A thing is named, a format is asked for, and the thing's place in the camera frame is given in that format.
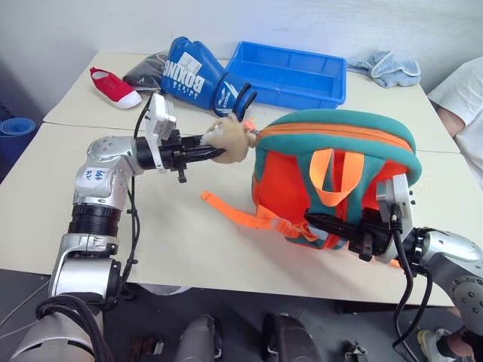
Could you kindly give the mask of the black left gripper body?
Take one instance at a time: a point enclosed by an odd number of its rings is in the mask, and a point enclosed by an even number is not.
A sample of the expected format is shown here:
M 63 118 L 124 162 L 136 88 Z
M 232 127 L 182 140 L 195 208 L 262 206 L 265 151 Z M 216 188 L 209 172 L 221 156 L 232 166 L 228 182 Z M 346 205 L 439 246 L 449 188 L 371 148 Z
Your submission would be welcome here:
M 189 148 L 187 137 L 181 137 L 179 130 L 173 130 L 166 140 L 159 146 L 163 167 L 166 170 L 178 172 L 179 183 L 186 183 L 185 170 L 187 169 L 186 150 Z

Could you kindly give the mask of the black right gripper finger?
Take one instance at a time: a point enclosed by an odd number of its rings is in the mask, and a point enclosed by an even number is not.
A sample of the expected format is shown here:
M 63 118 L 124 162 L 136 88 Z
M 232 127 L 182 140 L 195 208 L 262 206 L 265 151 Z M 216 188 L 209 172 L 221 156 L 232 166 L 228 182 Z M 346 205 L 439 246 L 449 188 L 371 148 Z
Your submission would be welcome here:
M 345 240 L 359 240 L 362 235 L 362 230 L 352 225 L 323 225 L 318 227 L 319 230 L 327 232 L 329 239 L 337 242 L 340 239 Z
M 358 231 L 359 227 L 325 213 L 305 213 L 309 224 L 324 231 Z

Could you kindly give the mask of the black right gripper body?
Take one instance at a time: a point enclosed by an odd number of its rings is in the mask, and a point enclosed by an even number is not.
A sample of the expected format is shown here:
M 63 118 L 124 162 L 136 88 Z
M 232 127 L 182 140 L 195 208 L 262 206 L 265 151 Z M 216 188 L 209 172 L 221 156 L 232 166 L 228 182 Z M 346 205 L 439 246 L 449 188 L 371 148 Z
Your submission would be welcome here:
M 350 229 L 348 249 L 365 262 L 381 256 L 392 237 L 389 223 L 382 220 L 378 210 L 363 210 L 359 224 Z

